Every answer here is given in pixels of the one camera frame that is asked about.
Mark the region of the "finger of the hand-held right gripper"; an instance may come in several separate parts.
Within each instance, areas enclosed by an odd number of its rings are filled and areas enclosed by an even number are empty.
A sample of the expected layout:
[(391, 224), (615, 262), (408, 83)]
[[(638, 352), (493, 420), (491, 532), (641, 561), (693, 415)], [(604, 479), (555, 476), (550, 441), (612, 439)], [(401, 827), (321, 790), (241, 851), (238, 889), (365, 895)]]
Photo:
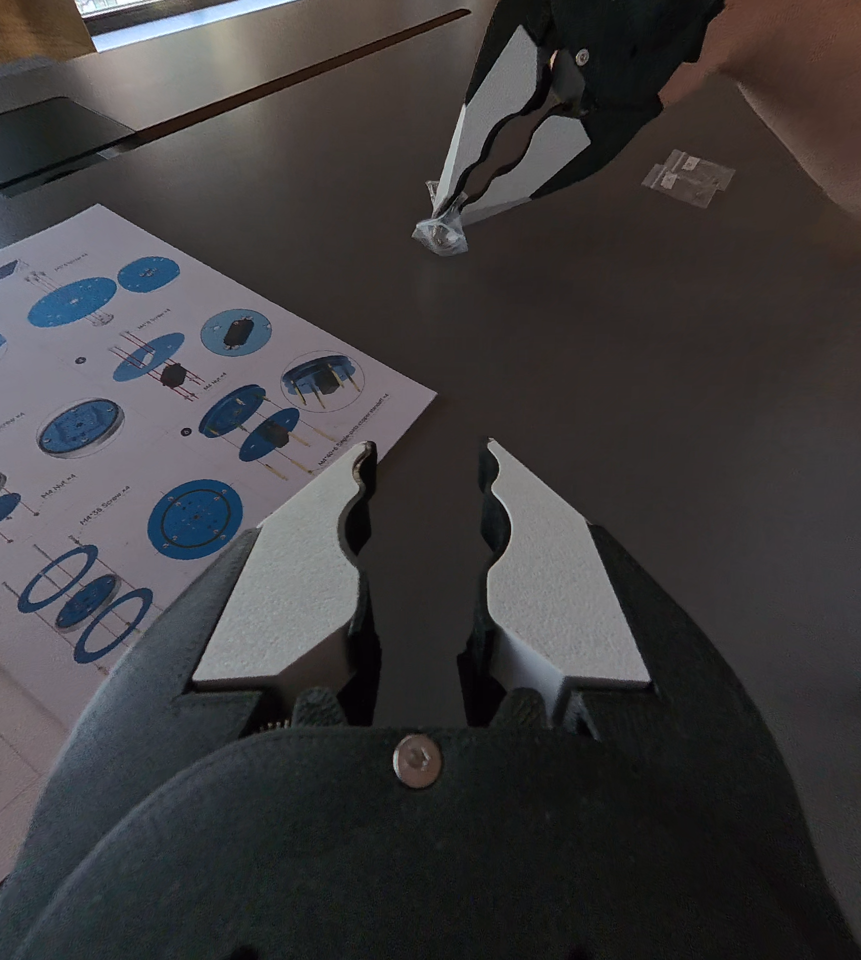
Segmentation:
[(528, 203), (537, 191), (590, 146), (581, 119), (551, 114), (536, 127), (520, 158), (502, 160), (481, 189), (466, 188), (460, 211), (463, 224), (474, 224)]
[(499, 162), (518, 160), (533, 132), (560, 114), (553, 56), (519, 26), (461, 107), (444, 167), (432, 194), (433, 214), (464, 192), (486, 186)]

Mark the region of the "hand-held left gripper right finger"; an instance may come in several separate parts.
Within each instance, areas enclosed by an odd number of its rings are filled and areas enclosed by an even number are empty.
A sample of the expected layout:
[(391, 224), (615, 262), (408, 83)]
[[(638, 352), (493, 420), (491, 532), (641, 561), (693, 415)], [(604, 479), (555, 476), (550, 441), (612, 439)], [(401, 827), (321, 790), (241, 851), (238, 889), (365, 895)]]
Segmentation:
[(652, 684), (592, 524), (494, 438), (478, 483), (490, 557), (459, 655), (466, 720), (487, 726), (514, 690), (535, 690), (550, 724), (579, 690)]

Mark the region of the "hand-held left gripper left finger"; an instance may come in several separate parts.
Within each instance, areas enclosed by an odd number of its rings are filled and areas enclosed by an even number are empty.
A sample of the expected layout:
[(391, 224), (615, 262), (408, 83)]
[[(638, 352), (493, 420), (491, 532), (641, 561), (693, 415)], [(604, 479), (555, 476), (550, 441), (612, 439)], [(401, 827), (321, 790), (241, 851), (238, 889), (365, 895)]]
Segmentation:
[(382, 652), (358, 556), (371, 534), (378, 454), (362, 441), (258, 526), (192, 675), (197, 690), (268, 690), (292, 715), (324, 688), (353, 726), (373, 722)]

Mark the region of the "small clear screw bag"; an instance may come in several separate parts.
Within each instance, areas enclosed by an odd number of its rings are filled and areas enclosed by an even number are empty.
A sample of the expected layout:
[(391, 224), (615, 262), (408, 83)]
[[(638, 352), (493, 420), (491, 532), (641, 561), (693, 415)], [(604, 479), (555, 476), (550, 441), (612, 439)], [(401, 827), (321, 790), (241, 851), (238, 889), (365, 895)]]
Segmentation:
[(464, 192), (447, 201), (431, 217), (415, 224), (411, 238), (437, 257), (450, 258), (468, 251), (461, 210), (467, 202)]

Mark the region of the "person's right forearm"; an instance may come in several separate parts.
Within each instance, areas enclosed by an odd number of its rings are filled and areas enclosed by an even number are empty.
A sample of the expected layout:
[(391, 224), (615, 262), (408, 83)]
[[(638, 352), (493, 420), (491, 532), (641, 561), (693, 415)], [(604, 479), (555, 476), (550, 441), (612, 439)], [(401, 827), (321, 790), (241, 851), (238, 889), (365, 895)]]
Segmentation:
[(744, 99), (839, 207), (861, 222), (861, 1), (728, 1), (669, 106), (713, 75)]

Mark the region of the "black desk panel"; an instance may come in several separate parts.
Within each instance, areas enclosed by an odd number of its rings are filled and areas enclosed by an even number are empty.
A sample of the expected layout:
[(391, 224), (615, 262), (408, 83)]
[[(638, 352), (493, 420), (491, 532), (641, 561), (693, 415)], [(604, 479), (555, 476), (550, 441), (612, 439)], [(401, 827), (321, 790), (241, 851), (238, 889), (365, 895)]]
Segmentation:
[(134, 130), (67, 97), (0, 113), (0, 189), (131, 137)]

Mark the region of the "small clear parts bag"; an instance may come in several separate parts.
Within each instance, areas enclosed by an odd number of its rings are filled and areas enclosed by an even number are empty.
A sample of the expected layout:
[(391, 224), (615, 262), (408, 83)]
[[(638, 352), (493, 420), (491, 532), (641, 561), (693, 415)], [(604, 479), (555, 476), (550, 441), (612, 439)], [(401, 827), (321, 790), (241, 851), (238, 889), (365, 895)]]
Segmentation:
[(701, 210), (707, 209), (720, 189), (712, 182), (688, 178), (661, 164), (651, 168), (641, 186)]
[(665, 174), (677, 181), (712, 190), (725, 190), (732, 182), (735, 171), (707, 159), (673, 150), (664, 162)]

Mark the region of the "blue printed instruction sheet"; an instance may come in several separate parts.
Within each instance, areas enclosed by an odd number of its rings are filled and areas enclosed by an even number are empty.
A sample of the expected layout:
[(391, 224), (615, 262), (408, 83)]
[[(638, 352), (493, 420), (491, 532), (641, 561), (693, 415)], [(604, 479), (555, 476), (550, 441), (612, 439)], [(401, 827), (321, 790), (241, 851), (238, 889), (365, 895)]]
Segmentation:
[(0, 248), (0, 666), (73, 726), (235, 536), (435, 397), (104, 206)]

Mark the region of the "bright window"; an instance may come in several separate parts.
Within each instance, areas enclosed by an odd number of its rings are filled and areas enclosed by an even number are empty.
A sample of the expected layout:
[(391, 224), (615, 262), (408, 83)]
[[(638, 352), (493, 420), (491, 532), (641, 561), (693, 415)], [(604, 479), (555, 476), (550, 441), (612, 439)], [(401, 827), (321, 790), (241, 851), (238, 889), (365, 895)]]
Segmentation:
[(156, 40), (259, 11), (286, 1), (79, 2), (98, 52)]

